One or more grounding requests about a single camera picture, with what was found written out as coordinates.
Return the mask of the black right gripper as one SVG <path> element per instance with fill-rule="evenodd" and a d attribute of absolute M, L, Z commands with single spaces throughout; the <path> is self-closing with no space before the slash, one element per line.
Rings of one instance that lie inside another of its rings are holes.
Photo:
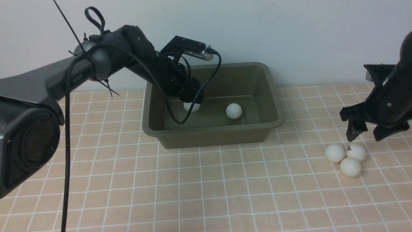
<path fill-rule="evenodd" d="M 346 138 L 354 141 L 368 131 L 366 122 L 377 125 L 373 131 L 376 141 L 381 141 L 396 133 L 407 131 L 410 120 L 410 106 L 395 104 L 355 104 L 343 107 L 340 111 L 342 121 L 348 120 Z"/>

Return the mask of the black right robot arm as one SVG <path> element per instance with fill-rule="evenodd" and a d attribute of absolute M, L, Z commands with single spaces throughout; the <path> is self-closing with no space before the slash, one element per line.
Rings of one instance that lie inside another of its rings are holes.
<path fill-rule="evenodd" d="M 412 34 L 404 38 L 397 64 L 364 67 L 366 78 L 374 83 L 374 88 L 363 102 L 341 109 L 341 120 L 348 122 L 347 140 L 354 141 L 368 131 L 366 123 L 375 124 L 376 141 L 407 131 L 412 117 Z"/>

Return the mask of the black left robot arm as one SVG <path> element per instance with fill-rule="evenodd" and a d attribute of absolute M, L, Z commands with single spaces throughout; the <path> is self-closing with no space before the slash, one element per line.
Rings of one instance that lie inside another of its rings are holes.
<path fill-rule="evenodd" d="M 1 94 L 1 198 L 12 192 L 54 155 L 64 115 L 58 101 L 85 81 L 104 81 L 127 68 L 159 87 L 168 97 L 200 104 L 200 83 L 179 63 L 182 54 L 209 57 L 211 47 L 175 36 L 160 52 L 137 26 L 124 25 L 103 35 L 91 35 L 72 57 L 38 69 L 2 78 Z"/>

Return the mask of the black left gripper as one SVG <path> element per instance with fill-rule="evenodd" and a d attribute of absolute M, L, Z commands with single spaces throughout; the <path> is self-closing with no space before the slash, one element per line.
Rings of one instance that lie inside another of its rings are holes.
<path fill-rule="evenodd" d="M 153 65 L 153 77 L 164 94 L 187 103 L 202 103 L 204 91 L 201 90 L 200 81 L 192 77 L 191 66 L 181 53 L 157 53 Z"/>

